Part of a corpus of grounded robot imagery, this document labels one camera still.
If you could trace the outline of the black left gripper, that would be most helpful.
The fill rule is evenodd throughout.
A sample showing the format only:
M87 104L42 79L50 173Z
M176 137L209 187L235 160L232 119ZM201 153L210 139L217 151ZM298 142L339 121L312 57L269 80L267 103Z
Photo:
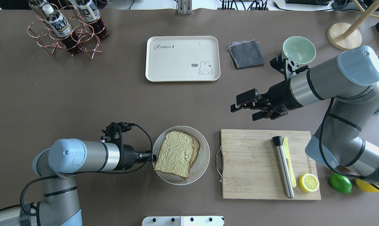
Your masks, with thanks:
M131 145L123 144L117 170L129 170L134 164L157 161L157 155L150 152L151 150L135 151Z

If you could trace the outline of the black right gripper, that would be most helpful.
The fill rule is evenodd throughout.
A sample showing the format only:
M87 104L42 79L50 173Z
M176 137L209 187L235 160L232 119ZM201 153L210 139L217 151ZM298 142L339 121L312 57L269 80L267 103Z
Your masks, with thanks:
M289 83L277 83L269 88L267 93L260 94L257 89L251 89L236 96L236 104L230 106L232 113L241 109L258 109L252 114L252 120L275 120L287 115L289 111L298 109L298 102L290 90Z

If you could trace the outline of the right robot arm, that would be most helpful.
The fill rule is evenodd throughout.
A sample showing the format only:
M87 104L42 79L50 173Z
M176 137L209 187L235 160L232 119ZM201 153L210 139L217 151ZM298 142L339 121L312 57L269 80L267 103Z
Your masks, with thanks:
M306 154L333 171L340 165L354 173L350 177L379 186L379 146L359 136L369 119L379 114L379 58L375 51L363 45L312 68L300 68L284 56L271 63L284 81L264 94L251 89L237 95L231 112L257 109L254 121L275 120L291 110L330 99Z

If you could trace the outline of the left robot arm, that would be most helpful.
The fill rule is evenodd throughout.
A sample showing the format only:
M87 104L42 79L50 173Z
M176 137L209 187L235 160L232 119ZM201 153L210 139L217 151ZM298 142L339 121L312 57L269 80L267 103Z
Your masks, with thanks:
M121 138L100 142L60 139L38 154L33 170L44 187L44 201L0 210L0 226L81 226L75 175L128 170L135 163L155 160L152 151L136 152Z

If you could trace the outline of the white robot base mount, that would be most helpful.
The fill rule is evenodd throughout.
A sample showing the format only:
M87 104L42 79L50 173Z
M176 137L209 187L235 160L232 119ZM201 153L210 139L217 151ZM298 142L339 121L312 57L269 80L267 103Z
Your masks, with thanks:
M148 216L142 226L224 226L223 216Z

